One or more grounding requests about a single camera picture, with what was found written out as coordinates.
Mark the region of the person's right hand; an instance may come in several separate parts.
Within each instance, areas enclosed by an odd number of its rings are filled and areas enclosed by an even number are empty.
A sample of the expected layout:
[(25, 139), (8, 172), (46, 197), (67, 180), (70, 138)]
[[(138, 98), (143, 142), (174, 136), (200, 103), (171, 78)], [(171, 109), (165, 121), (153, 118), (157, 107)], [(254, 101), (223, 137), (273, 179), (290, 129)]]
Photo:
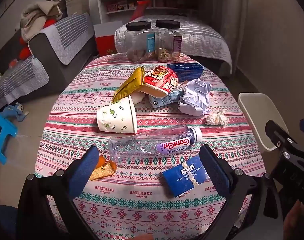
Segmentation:
[(291, 210), (287, 213), (283, 222), (283, 239), (294, 237), (299, 220), (304, 218), (304, 204), (297, 200)]

